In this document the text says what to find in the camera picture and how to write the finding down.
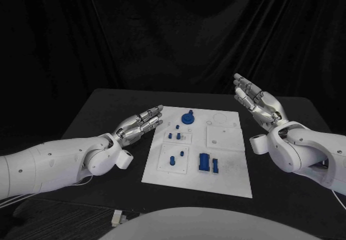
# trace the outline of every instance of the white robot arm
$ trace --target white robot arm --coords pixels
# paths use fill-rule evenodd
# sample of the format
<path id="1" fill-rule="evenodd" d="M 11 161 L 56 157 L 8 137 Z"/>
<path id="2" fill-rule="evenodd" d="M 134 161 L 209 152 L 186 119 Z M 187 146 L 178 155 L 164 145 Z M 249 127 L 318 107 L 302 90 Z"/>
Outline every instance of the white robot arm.
<path id="1" fill-rule="evenodd" d="M 268 153 L 282 171 L 305 176 L 346 195 L 346 136 L 315 132 L 298 122 L 288 121 L 274 96 L 238 73 L 233 78 L 235 99 L 268 131 L 266 135 L 249 139 L 253 153 Z"/>
<path id="2" fill-rule="evenodd" d="M 0 156 L 0 200 L 70 186 L 85 177 L 105 174 L 114 165 L 127 169 L 134 157 L 122 147 L 163 123 L 161 110 L 160 105 L 128 117 L 112 134 L 49 141 Z"/>

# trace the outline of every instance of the blue object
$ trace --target blue object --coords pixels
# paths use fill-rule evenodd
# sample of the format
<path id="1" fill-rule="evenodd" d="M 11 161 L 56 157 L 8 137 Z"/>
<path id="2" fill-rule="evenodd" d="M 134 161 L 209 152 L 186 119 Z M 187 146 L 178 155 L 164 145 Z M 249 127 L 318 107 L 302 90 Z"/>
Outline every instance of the blue object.
<path id="1" fill-rule="evenodd" d="M 214 174 L 217 174 L 219 173 L 219 168 L 217 168 L 217 159 L 212 159 L 212 172 L 214 173 Z"/>
<path id="2" fill-rule="evenodd" d="M 202 171 L 210 171 L 210 167 L 209 167 L 209 154 L 206 153 L 200 153 L 199 154 L 199 170 Z"/>
<path id="3" fill-rule="evenodd" d="M 189 113 L 186 113 L 183 116 L 181 116 L 181 122 L 184 124 L 191 124 L 194 122 L 194 117 L 193 117 L 193 111 L 190 110 Z"/>
<path id="4" fill-rule="evenodd" d="M 171 157 L 170 157 L 170 161 L 168 161 L 168 164 L 170 164 L 171 166 L 174 166 L 174 165 L 176 165 L 176 160 L 174 160 L 174 156 L 171 156 Z"/>

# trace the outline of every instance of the white cable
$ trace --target white cable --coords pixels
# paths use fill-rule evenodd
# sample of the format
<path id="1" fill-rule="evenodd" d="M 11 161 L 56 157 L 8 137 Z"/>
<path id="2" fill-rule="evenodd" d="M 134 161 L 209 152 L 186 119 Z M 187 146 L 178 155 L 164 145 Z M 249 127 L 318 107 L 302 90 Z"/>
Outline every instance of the white cable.
<path id="1" fill-rule="evenodd" d="M 16 196 L 14 198 L 11 198 L 10 200 L 4 201 L 4 202 L 0 204 L 0 209 L 4 208 L 5 206 L 14 204 L 16 202 L 21 201 L 23 199 L 27 199 L 30 196 L 33 196 L 33 195 L 36 195 L 36 194 L 37 194 L 37 193 L 30 194 L 29 196 L 24 196 L 24 197 L 20 198 L 18 200 L 16 200 L 16 201 L 7 203 L 8 201 L 11 201 L 13 199 L 17 199 L 17 198 L 21 197 L 23 195 Z"/>
<path id="2" fill-rule="evenodd" d="M 333 192 L 333 195 L 334 195 L 334 197 L 336 197 L 336 199 L 337 199 L 340 205 L 343 206 L 343 208 L 344 208 L 344 210 L 346 210 L 346 207 L 344 207 L 344 205 L 343 205 L 343 203 L 341 203 L 341 201 L 340 201 L 340 199 L 338 199 L 338 197 L 337 197 L 337 195 L 336 195 L 336 192 L 334 192 L 333 190 L 331 190 L 331 192 Z"/>
<path id="3" fill-rule="evenodd" d="M 85 185 L 85 184 L 88 184 L 89 182 L 90 182 L 90 180 L 92 180 L 92 177 L 93 177 L 93 175 L 90 176 L 90 178 L 89 178 L 89 180 L 85 182 L 85 183 L 80 183 L 80 184 L 72 184 L 72 185 L 69 185 L 69 186 L 80 186 L 80 185 Z"/>

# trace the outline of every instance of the black table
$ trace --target black table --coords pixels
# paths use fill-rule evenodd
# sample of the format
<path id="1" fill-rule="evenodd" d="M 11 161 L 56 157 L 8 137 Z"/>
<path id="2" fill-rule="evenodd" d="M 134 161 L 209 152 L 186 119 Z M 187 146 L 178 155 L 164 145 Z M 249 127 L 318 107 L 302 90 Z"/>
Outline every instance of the black table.
<path id="1" fill-rule="evenodd" d="M 314 131 L 330 132 L 308 99 L 276 99 L 291 121 Z M 154 131 L 125 148 L 134 156 L 127 170 L 114 167 L 105 175 L 95 176 L 86 185 L 40 193 L 34 198 L 137 213 L 174 207 L 225 209 L 274 220 L 315 236 L 344 239 L 346 211 L 331 191 L 308 178 L 281 171 L 268 154 L 253 154 L 249 138 L 265 134 L 265 130 L 233 95 L 96 89 L 62 138 L 88 138 L 111 133 L 124 118 L 160 104 L 239 113 L 252 199 L 141 183 Z"/>

